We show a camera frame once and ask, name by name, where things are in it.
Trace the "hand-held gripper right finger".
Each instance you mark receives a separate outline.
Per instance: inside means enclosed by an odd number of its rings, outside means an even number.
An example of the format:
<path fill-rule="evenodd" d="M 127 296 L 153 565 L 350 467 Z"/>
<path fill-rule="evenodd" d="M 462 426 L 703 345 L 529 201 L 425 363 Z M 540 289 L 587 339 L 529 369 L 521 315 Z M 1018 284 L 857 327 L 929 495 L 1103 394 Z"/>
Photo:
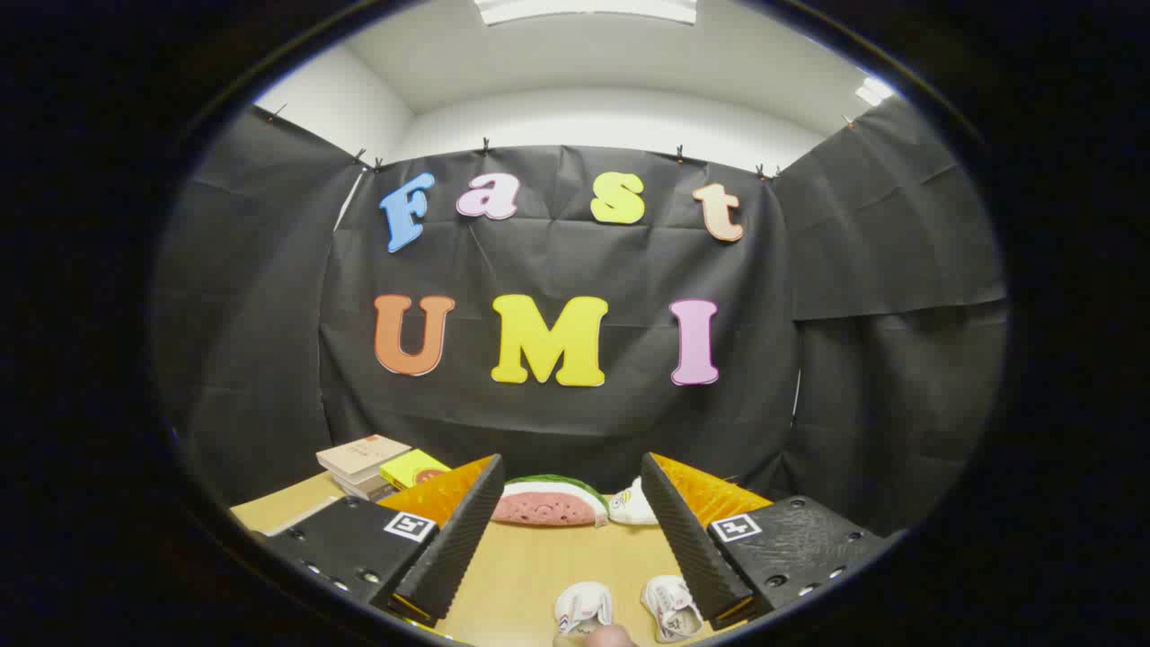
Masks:
<path fill-rule="evenodd" d="M 844 581 L 892 545 L 812 496 L 773 502 L 654 452 L 641 460 L 641 487 L 715 630 Z"/>

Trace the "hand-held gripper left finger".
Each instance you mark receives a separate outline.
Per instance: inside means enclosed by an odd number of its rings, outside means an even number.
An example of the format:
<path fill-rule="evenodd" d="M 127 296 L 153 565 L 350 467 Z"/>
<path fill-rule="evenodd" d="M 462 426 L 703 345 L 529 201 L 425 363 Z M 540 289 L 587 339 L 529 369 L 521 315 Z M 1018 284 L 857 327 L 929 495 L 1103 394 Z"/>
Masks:
<path fill-rule="evenodd" d="M 262 544 L 353 599 L 427 627 L 447 617 L 504 491 L 500 454 L 368 502 L 344 496 Z"/>

